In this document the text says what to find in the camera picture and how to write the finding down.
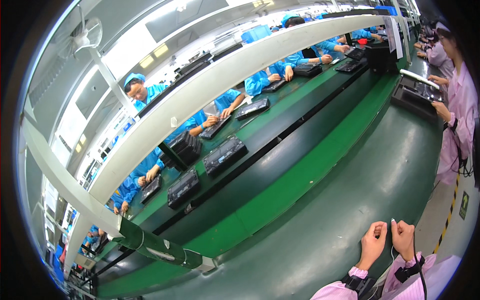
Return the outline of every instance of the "cuff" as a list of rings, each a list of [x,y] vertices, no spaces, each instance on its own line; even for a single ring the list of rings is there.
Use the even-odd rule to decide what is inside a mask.
[[[417,260],[420,261],[420,258],[421,258],[421,252],[417,252]],[[412,258],[411,260],[409,260],[408,262],[405,263],[405,268],[408,269],[408,268],[411,268],[413,267],[417,262],[415,261],[415,257]]]
[[[455,113],[454,112],[450,112],[450,122],[448,123],[448,126],[449,127],[453,127],[453,125],[455,124]]]
[[[365,279],[368,275],[368,271],[360,270],[357,267],[353,266],[350,271],[348,272],[349,276],[356,276],[361,279]]]

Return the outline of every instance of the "black cable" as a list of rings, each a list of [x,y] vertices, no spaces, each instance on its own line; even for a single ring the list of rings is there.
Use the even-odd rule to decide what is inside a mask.
[[[423,295],[425,295],[425,300],[427,300],[427,284],[425,283],[425,278],[423,278],[423,272],[421,271],[421,266],[417,259],[417,252],[415,251],[415,232],[413,232],[413,257],[415,257],[415,263],[419,268],[421,283],[423,285]]]

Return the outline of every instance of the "stack of laptops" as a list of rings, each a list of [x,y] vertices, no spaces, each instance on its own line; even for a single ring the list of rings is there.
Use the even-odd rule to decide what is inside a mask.
[[[225,126],[225,124],[228,122],[228,120],[230,120],[230,117],[231,116],[228,116],[226,118],[218,120],[217,124],[206,128],[198,136],[200,136],[201,138],[207,139],[207,140],[213,139],[213,137],[215,137],[215,135],[220,131],[220,129],[222,129]]]
[[[306,62],[293,68],[293,73],[298,76],[314,77],[323,71],[319,62]]]
[[[196,137],[184,131],[173,139],[168,146],[180,157],[183,162],[191,166],[200,157],[202,142]],[[160,159],[169,168],[176,168],[177,165],[165,153],[162,152]]]
[[[351,73],[362,66],[362,64],[360,63],[360,60],[365,55],[365,52],[363,50],[355,47],[350,47],[350,49],[347,50],[344,54],[346,57],[351,58],[353,60],[347,61],[343,65],[336,67],[335,68],[336,71]]]
[[[187,171],[168,189],[168,206],[171,209],[177,209],[185,203],[191,196],[200,190],[200,181],[198,180],[195,168]]]
[[[283,87],[287,84],[285,78],[272,82],[269,86],[266,86],[262,89],[262,93],[273,93],[279,90],[279,88]]]
[[[215,148],[204,158],[208,176],[216,176],[247,153],[247,147],[235,135]]]

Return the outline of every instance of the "workbench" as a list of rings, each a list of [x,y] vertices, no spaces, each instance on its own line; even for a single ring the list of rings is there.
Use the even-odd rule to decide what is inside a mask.
[[[422,63],[412,55],[410,70]],[[399,61],[399,67],[405,64],[405,58]],[[99,296],[163,288],[151,298],[192,298],[189,293],[208,298],[215,291],[216,298],[244,299],[252,292],[261,299],[292,294],[308,299],[357,262],[359,241],[370,223],[394,217],[416,224],[433,187],[441,123],[389,105],[398,76],[369,70],[344,74],[330,67],[268,94],[272,105],[261,115],[242,124],[231,120],[203,149],[213,149],[233,133],[247,145],[248,155],[226,174],[317,110],[192,213],[181,216],[184,206],[175,211],[167,207],[164,182],[133,218],[145,230],[216,257],[221,268],[192,279],[195,272],[134,252],[99,277]],[[199,197],[222,177],[208,178],[201,161],[195,168],[202,183]],[[168,220],[175,222],[162,227]],[[119,255],[111,242],[97,257],[96,269]],[[371,274],[379,276],[389,260],[384,251]]]

